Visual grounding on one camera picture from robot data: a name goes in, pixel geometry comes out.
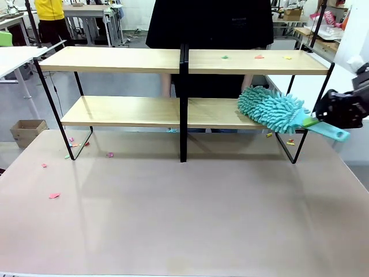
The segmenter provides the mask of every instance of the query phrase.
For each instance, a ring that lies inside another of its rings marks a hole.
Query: teal microfiber duster
[[[277,133],[294,134],[296,129],[306,128],[338,141],[349,137],[348,132],[311,118],[303,105],[304,101],[292,95],[263,87],[247,88],[238,99],[238,109],[243,115]]]

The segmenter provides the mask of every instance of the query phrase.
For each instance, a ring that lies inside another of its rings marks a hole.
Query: cardboard box
[[[286,21],[299,21],[301,17],[302,9],[289,9],[284,10],[283,19]]]
[[[20,148],[26,148],[43,130],[47,130],[45,120],[19,120],[11,129],[14,140]]]

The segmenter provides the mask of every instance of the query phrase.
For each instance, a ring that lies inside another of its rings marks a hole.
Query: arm
[[[170,74],[161,74],[161,95],[166,98],[171,97],[171,82],[172,76]]]
[[[242,82],[241,91],[243,92],[246,88],[251,86],[253,82],[254,75],[245,75]]]

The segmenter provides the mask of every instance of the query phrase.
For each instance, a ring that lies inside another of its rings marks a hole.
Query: yellow jacket
[[[62,0],[35,0],[40,20],[60,20],[64,18]]]

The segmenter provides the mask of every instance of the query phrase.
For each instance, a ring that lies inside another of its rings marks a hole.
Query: red paper scrap
[[[58,198],[60,196],[60,193],[52,193],[49,195],[49,199],[55,199],[55,198]]]

